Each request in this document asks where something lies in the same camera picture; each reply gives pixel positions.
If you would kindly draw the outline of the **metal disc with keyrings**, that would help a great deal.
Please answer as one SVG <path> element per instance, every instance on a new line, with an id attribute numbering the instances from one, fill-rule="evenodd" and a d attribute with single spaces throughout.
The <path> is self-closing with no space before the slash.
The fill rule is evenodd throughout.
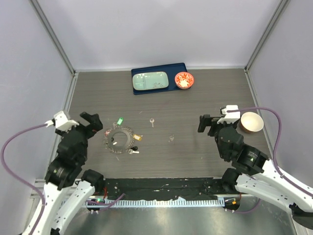
<path id="1" fill-rule="evenodd" d="M 127 126 L 113 126 L 110 133 L 104 135 L 104 146 L 113 154 L 123 154 L 134 145 L 133 130 Z"/>

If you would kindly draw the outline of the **yellow tagged key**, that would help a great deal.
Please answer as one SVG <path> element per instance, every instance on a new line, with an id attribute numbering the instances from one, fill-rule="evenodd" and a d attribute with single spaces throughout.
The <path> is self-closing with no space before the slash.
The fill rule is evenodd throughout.
<path id="1" fill-rule="evenodd" d="M 134 134 L 134 135 L 133 135 L 133 138 L 134 138 L 136 141 L 141 141 L 141 140 L 142 140 L 142 135 Z"/>

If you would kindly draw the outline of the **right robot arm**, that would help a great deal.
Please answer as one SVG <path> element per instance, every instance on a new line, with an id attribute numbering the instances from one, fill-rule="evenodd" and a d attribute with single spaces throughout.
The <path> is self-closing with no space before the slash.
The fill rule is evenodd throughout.
<path id="1" fill-rule="evenodd" d="M 219 156 L 232 167 L 221 180 L 226 193 L 240 192 L 258 197 L 290 214 L 301 226 L 313 228 L 313 189 L 276 166 L 265 153 L 244 142 L 236 130 L 239 116 L 200 116 L 198 132 L 210 130 Z"/>

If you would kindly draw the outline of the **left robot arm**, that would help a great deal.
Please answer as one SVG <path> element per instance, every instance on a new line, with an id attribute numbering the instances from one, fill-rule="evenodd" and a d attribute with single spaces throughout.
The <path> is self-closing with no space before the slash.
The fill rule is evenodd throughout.
<path id="1" fill-rule="evenodd" d="M 41 200 L 23 232 L 25 235 L 64 234 L 85 201 L 103 192 L 103 175 L 87 170 L 75 191 L 68 195 L 88 159 L 88 140 L 103 129 L 98 114 L 82 112 L 80 117 L 88 125 L 72 120 L 65 111 L 56 113 L 53 119 L 45 122 L 46 126 L 55 127 L 61 141 L 57 147 L 57 156 L 47 169 Z"/>

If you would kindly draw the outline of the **green tagged key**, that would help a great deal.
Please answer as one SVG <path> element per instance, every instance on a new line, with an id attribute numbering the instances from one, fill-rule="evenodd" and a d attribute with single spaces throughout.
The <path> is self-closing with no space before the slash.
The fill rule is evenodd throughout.
<path id="1" fill-rule="evenodd" d="M 117 121 L 116 124 L 117 124 L 117 125 L 121 125 L 122 123 L 123 123 L 123 118 L 120 117 L 120 118 L 118 119 L 118 121 Z"/>

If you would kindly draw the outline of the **cream brown bowl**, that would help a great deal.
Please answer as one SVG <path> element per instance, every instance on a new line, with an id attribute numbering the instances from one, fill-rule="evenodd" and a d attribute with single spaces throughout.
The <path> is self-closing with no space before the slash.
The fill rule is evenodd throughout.
<path id="1" fill-rule="evenodd" d="M 256 133 L 263 129 L 264 121 L 257 113 L 246 112 L 241 116 L 239 127 L 246 133 Z"/>

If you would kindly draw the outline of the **red white patterned bowl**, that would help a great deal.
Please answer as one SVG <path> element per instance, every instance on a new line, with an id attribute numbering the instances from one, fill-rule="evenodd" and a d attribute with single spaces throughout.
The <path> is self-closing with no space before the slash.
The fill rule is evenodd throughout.
<path id="1" fill-rule="evenodd" d="M 175 76 L 174 81 L 180 89 L 186 90 L 193 86 L 195 80 L 192 74 L 188 72 L 179 72 Z"/>

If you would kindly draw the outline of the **black tagged key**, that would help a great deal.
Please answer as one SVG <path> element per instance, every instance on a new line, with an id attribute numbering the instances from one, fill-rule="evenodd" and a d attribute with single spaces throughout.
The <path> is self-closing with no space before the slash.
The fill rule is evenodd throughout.
<path id="1" fill-rule="evenodd" d="M 128 150 L 128 153 L 129 153 L 129 154 L 139 154 L 140 152 L 139 152 L 137 146 L 133 146 L 133 147 L 131 147 L 131 148 Z"/>

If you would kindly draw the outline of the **plain silver key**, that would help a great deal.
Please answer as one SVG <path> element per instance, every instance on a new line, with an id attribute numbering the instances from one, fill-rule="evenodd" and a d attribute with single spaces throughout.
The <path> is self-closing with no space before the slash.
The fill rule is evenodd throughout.
<path id="1" fill-rule="evenodd" d="M 152 127 L 154 128 L 154 122 L 155 122 L 155 120 L 154 120 L 153 118 L 151 118 L 149 121 L 150 121 Z"/>

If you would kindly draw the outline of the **dark blue tray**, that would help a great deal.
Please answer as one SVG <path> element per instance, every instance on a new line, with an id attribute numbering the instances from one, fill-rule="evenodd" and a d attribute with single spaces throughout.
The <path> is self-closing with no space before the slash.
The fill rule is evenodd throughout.
<path id="1" fill-rule="evenodd" d="M 158 71 L 163 71 L 168 75 L 169 86 L 167 88 L 163 88 L 163 89 L 155 89 L 155 90 L 148 90 L 148 91 L 136 91 L 133 88 L 134 95 L 152 94 L 152 93 L 160 93 L 160 92 L 179 90 L 179 87 L 175 84 L 175 81 L 174 81 L 175 76 L 179 72 L 187 72 L 187 68 L 186 68 L 186 65 L 184 63 L 174 63 L 174 64 L 167 64 L 167 65 L 151 66 L 151 67 L 132 69 L 131 70 L 131 76 L 133 77 L 135 74 L 138 74 L 138 73 L 158 72 Z"/>

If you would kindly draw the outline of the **light green divided plate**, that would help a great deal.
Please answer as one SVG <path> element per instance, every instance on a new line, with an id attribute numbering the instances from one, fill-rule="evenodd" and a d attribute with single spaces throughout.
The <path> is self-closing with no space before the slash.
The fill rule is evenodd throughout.
<path id="1" fill-rule="evenodd" d="M 136 91 L 163 89 L 169 86 L 168 75 L 163 71 L 138 73 L 132 77 Z"/>

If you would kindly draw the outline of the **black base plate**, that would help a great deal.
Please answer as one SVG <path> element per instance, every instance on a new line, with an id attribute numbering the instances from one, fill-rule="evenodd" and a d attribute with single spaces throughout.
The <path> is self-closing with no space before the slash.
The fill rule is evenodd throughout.
<path id="1" fill-rule="evenodd" d="M 239 194 L 234 186 L 221 178 L 107 178 L 95 195 L 115 200 L 169 201 L 179 197 L 187 200 L 211 200 L 219 195 Z"/>

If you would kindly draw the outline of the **right aluminium frame rail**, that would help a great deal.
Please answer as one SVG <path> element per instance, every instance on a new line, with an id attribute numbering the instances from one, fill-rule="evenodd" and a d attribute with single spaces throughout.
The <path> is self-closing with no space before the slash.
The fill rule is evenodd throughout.
<path id="1" fill-rule="evenodd" d="M 283 45 L 282 36 L 277 29 L 291 0 L 280 0 L 271 13 L 248 63 L 245 67 L 247 81 L 256 106 L 269 108 L 283 117 L 278 81 L 282 76 L 280 58 L 278 56 Z"/>

